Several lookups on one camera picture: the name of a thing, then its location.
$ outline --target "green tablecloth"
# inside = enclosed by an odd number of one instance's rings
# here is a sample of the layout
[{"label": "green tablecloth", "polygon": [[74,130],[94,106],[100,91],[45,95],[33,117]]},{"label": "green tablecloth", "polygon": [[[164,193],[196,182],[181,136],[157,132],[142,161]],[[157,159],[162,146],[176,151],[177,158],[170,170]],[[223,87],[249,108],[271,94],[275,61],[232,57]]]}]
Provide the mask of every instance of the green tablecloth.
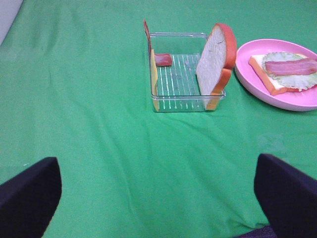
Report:
[{"label": "green tablecloth", "polygon": [[57,156],[63,192],[44,235],[229,238],[268,224],[257,156],[317,178],[317,111],[290,112],[233,74],[211,113],[154,113],[151,32],[233,29],[317,52],[317,2],[25,0],[0,47],[0,179]]}]

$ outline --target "toast slice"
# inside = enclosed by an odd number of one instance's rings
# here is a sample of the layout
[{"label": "toast slice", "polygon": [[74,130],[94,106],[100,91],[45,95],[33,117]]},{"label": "toast slice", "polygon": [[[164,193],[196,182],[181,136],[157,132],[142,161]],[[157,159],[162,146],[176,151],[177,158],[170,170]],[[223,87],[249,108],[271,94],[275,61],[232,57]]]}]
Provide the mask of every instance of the toast slice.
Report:
[{"label": "toast slice", "polygon": [[[223,23],[212,28],[196,68],[201,95],[219,95],[227,85],[236,62],[237,42],[233,31]],[[205,102],[214,110],[219,98]]]},{"label": "toast slice", "polygon": [[265,55],[253,55],[249,59],[249,65],[252,66],[255,73],[258,75],[266,89],[269,91],[270,95],[275,96],[277,94],[286,92],[300,92],[298,88],[285,87],[279,84],[276,80],[270,77],[266,71],[262,68],[262,62]]}]

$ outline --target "bread slice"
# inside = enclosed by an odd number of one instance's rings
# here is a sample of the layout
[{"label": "bread slice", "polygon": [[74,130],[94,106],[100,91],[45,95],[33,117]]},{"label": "bread slice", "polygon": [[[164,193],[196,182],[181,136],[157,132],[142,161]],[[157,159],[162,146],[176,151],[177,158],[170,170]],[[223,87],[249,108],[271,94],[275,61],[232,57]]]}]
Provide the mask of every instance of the bread slice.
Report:
[{"label": "bread slice", "polygon": [[[205,44],[196,68],[201,95],[219,95],[227,85],[236,62],[237,42],[233,31],[223,23],[217,23]],[[214,110],[218,99],[205,103],[207,110]]]},{"label": "bread slice", "polygon": [[[303,58],[306,58],[305,55],[297,54]],[[262,83],[269,91],[270,95],[275,96],[277,94],[285,92],[300,92],[298,88],[289,88],[279,84],[276,80],[268,76],[266,71],[262,68],[262,62],[265,55],[253,55],[249,59],[249,65],[252,66],[255,73],[261,79]]]}]

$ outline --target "white bread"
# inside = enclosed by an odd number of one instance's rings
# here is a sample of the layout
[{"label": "white bread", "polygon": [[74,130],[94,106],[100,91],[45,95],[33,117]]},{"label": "white bread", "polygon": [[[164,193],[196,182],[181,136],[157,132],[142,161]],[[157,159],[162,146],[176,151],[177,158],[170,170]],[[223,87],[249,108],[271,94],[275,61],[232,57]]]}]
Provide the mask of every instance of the white bread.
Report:
[{"label": "white bread", "polygon": [[[303,58],[306,58],[305,55],[297,54]],[[266,89],[269,91],[269,93],[272,96],[275,96],[277,94],[285,93],[285,92],[300,92],[298,88],[290,88],[285,87],[281,84],[279,84],[276,80],[274,80],[272,77],[268,76],[266,71],[262,68],[263,58],[265,55],[253,55],[249,59],[249,65],[252,66],[255,73],[258,75],[258,77],[261,79],[262,83],[266,87]]]},{"label": "white bread", "polygon": [[[201,95],[219,95],[227,85],[237,55],[237,42],[231,28],[217,23],[205,44],[196,68]],[[219,99],[205,103],[207,110],[214,110]]]}]

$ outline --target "bacon strip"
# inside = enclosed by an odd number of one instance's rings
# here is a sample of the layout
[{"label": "bacon strip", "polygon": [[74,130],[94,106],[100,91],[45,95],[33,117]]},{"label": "bacon strip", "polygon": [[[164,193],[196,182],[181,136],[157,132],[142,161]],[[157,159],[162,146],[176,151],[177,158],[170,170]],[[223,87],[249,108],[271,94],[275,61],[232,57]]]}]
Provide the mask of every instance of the bacon strip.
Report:
[{"label": "bacon strip", "polygon": [[267,61],[266,70],[275,75],[308,75],[317,72],[317,61],[311,58],[289,61]]},{"label": "bacon strip", "polygon": [[[151,37],[149,28],[147,25],[146,20],[143,20],[143,27],[145,30],[145,34],[147,35],[149,46],[150,46],[150,52],[152,50],[152,44],[151,44]],[[170,54],[154,54],[155,55],[155,64],[156,66],[172,66],[172,57]]]},{"label": "bacon strip", "polygon": [[157,66],[171,66],[172,57],[170,54],[154,54],[155,63]]}]

